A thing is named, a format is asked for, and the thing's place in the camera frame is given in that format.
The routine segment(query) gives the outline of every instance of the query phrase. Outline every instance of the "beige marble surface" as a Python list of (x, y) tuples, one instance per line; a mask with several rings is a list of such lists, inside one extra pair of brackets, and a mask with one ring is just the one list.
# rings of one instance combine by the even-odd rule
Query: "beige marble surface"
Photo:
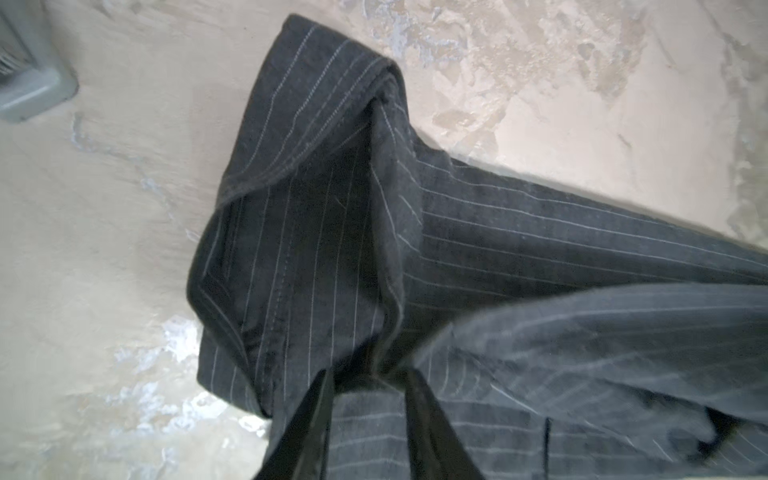
[(249, 478), (184, 281), (289, 12), (395, 58), (423, 138), (768, 247), (768, 2), (46, 0), (67, 104), (0, 125), (0, 477)]

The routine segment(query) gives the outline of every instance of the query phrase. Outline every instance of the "dark gray cloth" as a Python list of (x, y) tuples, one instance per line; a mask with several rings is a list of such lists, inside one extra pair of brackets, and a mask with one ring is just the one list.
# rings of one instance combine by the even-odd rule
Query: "dark gray cloth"
[(413, 364), (486, 478), (768, 472), (768, 257), (427, 147), (396, 65), (289, 17), (190, 271), (200, 384), (273, 419), (321, 369), (329, 478), (408, 478)]

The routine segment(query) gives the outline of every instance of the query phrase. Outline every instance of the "gray plastic object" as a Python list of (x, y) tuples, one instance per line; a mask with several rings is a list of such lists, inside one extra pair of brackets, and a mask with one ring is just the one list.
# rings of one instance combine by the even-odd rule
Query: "gray plastic object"
[(0, 118), (23, 121), (77, 91), (78, 81), (25, 0), (0, 0)]

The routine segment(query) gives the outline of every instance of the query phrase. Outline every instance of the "pinstripe fabric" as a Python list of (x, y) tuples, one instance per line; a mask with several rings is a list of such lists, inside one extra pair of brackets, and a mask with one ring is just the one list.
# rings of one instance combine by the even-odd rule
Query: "pinstripe fabric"
[(388, 59), (292, 16), (187, 286), (198, 381), (339, 380), (329, 478), (408, 478), (401, 366), (486, 478), (768, 472), (768, 257), (426, 147)]

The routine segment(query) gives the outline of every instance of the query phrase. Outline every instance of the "gray pinstripe shirt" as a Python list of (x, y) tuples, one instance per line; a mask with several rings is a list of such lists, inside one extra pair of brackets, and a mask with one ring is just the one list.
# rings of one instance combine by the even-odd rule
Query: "gray pinstripe shirt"
[[(768, 257), (424, 145), (399, 70), (292, 16), (190, 271), (200, 384), (281, 436), (321, 369), (417, 366), (486, 478), (768, 472)], [(329, 478), (408, 478), (402, 394)]]

